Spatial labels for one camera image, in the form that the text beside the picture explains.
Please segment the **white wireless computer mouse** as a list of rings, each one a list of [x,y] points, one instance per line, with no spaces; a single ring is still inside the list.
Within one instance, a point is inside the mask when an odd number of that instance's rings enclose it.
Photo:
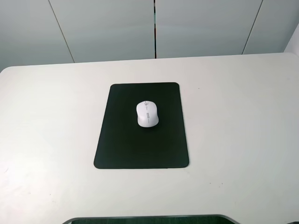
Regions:
[[[152,101],[142,101],[136,106],[137,123],[144,128],[154,127],[159,123],[157,106]]]

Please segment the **black rectangular mouse pad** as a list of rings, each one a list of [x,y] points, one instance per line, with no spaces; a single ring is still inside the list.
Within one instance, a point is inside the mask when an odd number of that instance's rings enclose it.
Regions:
[[[138,103],[157,106],[159,122],[141,127]],[[94,157],[98,169],[185,168],[189,155],[179,84],[113,84]]]

